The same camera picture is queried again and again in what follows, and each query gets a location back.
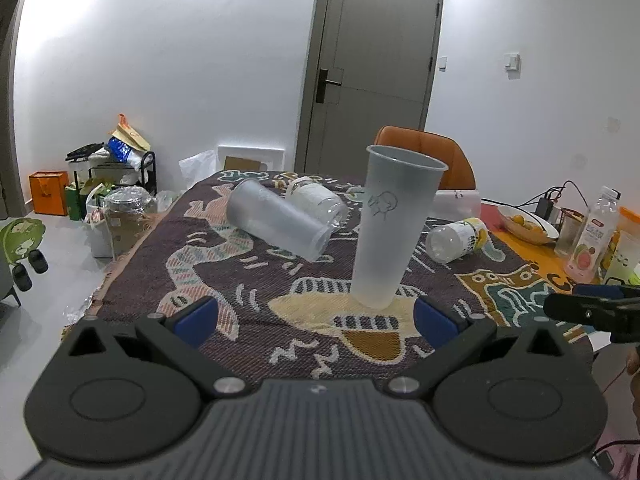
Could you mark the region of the grey door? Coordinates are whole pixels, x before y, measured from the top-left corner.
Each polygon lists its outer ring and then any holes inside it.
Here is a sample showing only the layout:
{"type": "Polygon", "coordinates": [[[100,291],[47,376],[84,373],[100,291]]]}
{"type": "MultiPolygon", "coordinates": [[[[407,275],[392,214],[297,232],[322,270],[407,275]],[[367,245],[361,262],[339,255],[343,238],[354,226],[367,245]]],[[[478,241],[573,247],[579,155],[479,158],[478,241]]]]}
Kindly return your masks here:
{"type": "Polygon", "coordinates": [[[385,126],[426,125],[444,0],[316,0],[294,169],[361,177],[385,126]],[[318,71],[341,87],[314,102],[318,71]]]}

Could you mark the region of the black slipper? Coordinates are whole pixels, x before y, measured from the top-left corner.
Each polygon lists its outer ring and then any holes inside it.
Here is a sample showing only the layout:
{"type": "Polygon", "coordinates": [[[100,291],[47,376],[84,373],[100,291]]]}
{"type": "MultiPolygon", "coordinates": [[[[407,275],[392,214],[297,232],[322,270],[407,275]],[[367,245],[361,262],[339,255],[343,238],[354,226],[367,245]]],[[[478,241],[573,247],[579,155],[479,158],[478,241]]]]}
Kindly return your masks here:
{"type": "Polygon", "coordinates": [[[21,292],[28,292],[32,288],[32,279],[30,278],[26,268],[21,264],[14,264],[12,268],[12,276],[15,286],[21,292]]]}
{"type": "Polygon", "coordinates": [[[28,253],[27,259],[37,274],[43,274],[49,270],[47,259],[39,249],[31,250],[28,253]]]}

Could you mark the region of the clear glass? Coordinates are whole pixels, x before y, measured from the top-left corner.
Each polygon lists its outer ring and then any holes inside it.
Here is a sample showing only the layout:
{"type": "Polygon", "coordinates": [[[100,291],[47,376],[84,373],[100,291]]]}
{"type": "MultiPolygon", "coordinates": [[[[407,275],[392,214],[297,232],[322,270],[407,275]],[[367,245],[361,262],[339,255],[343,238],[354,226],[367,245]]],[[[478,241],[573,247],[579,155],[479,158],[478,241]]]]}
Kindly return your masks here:
{"type": "Polygon", "coordinates": [[[582,227],[582,220],[584,220],[584,217],[580,214],[578,214],[578,216],[567,214],[564,217],[554,248],[554,252],[559,257],[566,258],[570,254],[574,241],[576,237],[578,237],[578,233],[582,227]]]}

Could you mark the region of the grey frosted cup with drawing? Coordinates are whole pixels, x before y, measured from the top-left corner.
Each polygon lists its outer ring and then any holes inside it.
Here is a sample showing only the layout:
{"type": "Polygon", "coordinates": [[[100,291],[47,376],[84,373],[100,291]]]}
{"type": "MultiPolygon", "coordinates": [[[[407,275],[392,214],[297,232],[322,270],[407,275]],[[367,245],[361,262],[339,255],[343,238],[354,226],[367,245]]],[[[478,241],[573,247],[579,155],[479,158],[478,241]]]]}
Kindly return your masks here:
{"type": "Polygon", "coordinates": [[[350,293],[383,310],[393,301],[448,166],[388,145],[370,145],[350,293]]]}

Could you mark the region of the clear plastic jar white label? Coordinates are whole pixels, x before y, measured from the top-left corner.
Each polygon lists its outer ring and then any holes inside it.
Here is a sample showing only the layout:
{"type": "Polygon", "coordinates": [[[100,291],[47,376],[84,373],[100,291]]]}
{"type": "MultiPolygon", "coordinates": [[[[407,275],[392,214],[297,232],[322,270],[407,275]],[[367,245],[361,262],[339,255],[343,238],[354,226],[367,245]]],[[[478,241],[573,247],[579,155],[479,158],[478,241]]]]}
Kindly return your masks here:
{"type": "Polygon", "coordinates": [[[339,229],[348,217],[348,207],[341,197],[311,177],[291,181],[285,199],[334,230],[339,229]]]}

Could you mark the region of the orange paper bag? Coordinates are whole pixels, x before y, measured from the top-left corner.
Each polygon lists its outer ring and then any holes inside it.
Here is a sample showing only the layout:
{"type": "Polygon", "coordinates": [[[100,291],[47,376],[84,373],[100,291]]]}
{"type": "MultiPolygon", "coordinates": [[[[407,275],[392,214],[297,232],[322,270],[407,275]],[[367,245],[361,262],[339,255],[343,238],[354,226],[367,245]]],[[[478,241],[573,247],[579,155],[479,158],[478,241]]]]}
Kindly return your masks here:
{"type": "Polygon", "coordinates": [[[28,180],[36,214],[66,216],[65,188],[70,183],[66,171],[37,171],[28,180]]]}

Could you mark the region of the clear bottle yellow label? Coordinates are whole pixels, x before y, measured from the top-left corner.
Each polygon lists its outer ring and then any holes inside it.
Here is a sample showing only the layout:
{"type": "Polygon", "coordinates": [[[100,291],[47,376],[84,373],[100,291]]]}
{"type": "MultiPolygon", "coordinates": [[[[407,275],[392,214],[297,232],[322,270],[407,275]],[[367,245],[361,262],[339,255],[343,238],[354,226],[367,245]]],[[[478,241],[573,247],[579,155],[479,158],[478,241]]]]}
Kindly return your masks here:
{"type": "Polygon", "coordinates": [[[427,234],[427,255],[441,264],[448,264],[477,252],[488,241],[488,229],[480,218],[467,218],[436,226],[427,234]]]}

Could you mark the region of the orange leather chair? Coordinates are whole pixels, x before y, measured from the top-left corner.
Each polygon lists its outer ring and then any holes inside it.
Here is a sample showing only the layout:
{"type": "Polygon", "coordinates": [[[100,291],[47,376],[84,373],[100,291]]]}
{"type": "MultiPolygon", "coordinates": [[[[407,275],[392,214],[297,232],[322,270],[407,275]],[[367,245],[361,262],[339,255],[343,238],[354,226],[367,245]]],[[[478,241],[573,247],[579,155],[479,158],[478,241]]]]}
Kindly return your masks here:
{"type": "Polygon", "coordinates": [[[456,141],[437,133],[409,128],[385,126],[378,130],[374,143],[404,148],[439,159],[448,166],[442,175],[441,190],[475,190],[476,181],[471,164],[456,141]]]}

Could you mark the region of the white wall switch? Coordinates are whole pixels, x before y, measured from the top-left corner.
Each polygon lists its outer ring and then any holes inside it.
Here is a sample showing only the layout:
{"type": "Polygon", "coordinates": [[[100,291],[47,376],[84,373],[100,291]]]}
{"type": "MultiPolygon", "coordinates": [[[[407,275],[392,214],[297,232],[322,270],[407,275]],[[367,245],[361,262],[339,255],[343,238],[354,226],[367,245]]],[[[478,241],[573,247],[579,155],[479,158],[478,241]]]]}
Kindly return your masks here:
{"type": "Polygon", "coordinates": [[[504,56],[504,69],[511,73],[518,73],[521,66],[521,57],[518,53],[508,53],[504,56]]]}

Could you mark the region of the brown cardboard piece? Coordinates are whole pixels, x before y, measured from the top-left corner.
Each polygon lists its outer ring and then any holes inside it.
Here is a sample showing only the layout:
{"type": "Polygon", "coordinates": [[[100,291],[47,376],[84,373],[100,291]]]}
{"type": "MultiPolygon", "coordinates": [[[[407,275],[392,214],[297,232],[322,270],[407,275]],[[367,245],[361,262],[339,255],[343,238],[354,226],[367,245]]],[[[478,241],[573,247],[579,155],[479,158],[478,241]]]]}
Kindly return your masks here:
{"type": "Polygon", "coordinates": [[[224,170],[262,171],[267,169],[267,165],[259,160],[236,156],[227,156],[224,159],[224,170]]]}

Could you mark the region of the white bowl of oranges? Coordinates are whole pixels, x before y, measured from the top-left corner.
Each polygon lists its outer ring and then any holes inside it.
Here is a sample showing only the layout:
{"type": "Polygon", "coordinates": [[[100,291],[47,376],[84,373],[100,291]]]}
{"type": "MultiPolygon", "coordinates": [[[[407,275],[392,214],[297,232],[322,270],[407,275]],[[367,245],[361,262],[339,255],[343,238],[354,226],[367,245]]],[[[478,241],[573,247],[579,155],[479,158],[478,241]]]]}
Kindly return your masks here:
{"type": "Polygon", "coordinates": [[[512,206],[497,207],[503,227],[519,240],[533,245],[555,243],[559,232],[547,220],[512,206]]]}

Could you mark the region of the pink drink bottle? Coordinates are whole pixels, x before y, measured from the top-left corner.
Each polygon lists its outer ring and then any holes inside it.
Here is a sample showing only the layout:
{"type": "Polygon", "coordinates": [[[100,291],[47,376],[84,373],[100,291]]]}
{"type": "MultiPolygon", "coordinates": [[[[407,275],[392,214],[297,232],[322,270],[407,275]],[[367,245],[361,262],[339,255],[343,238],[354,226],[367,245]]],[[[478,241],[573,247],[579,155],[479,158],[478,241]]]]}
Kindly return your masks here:
{"type": "Polygon", "coordinates": [[[617,226],[620,192],[602,186],[600,196],[589,207],[565,265],[566,275],[576,284],[591,283],[617,226]]]}

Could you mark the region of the black storage rack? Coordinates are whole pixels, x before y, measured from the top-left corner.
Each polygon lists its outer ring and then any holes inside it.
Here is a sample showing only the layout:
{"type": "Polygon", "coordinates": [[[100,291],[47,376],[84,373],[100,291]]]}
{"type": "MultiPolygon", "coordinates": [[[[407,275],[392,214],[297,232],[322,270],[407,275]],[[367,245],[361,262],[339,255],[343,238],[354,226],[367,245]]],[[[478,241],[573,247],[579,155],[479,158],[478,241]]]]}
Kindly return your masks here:
{"type": "Polygon", "coordinates": [[[119,160],[106,143],[90,143],[67,153],[65,162],[77,195],[89,181],[96,179],[115,186],[141,186],[153,196],[158,191],[153,151],[137,153],[131,165],[129,159],[119,160]]]}

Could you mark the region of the small white door switch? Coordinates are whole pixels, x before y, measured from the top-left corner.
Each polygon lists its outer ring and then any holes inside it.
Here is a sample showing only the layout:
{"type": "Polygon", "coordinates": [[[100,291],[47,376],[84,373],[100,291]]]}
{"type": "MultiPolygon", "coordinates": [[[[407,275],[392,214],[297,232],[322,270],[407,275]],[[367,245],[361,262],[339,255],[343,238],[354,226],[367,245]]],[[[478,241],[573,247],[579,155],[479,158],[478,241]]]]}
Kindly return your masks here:
{"type": "Polygon", "coordinates": [[[446,70],[447,62],[448,62],[448,58],[446,58],[446,56],[442,56],[441,58],[439,58],[438,59],[438,69],[441,70],[442,72],[444,70],[446,70]]]}

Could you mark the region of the white plastic bag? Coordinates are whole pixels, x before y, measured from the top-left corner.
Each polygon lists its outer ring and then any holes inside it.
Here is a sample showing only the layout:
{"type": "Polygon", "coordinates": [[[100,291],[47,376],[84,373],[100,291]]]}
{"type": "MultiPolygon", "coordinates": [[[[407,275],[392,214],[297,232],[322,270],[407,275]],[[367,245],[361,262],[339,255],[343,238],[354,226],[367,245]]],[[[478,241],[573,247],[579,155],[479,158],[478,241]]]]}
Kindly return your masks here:
{"type": "Polygon", "coordinates": [[[207,150],[181,159],[179,168],[184,180],[184,188],[188,190],[201,180],[212,176],[217,170],[217,151],[207,150]]]}

